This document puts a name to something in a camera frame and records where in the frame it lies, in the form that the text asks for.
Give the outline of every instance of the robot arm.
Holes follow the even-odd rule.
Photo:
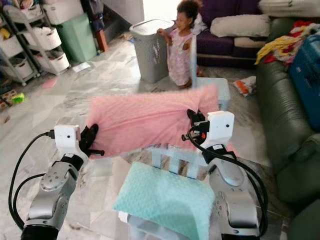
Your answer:
[[[208,164],[209,184],[216,195],[213,212],[222,239],[260,239],[257,209],[248,192],[246,171],[235,163],[217,157],[228,157],[234,162],[237,160],[233,152],[226,150],[232,137],[235,116],[226,111],[211,112],[208,121],[205,121],[203,114],[190,109],[187,115],[192,128],[182,136],[182,140],[191,140]]]
[[[98,132],[94,125],[80,135],[79,126],[57,125],[55,144],[61,160],[56,161],[40,180],[39,192],[33,199],[22,240],[55,240],[67,214],[68,202],[76,188],[79,170],[88,162],[90,154],[103,151],[89,150]]]

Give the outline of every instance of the curly hair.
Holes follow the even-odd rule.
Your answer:
[[[193,26],[198,15],[198,8],[199,5],[197,2],[193,0],[183,0],[179,3],[176,10],[178,13],[185,13],[188,18],[192,18],[191,26]]]

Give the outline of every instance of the purple sofa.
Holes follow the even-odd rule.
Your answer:
[[[261,14],[258,8],[259,0],[203,0],[200,9],[202,21],[210,29],[215,18],[242,15]],[[196,37],[197,64],[200,66],[223,67],[253,67],[258,48],[236,47],[233,37],[217,37],[209,30],[201,32]]]

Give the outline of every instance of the green storage bin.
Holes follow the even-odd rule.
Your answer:
[[[83,63],[97,54],[86,13],[55,27],[62,42],[61,47],[69,60]]]

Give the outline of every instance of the laundry basket lid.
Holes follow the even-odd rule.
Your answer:
[[[130,27],[130,31],[139,35],[152,35],[157,32],[158,29],[167,29],[175,23],[171,20],[153,19],[137,23]]]

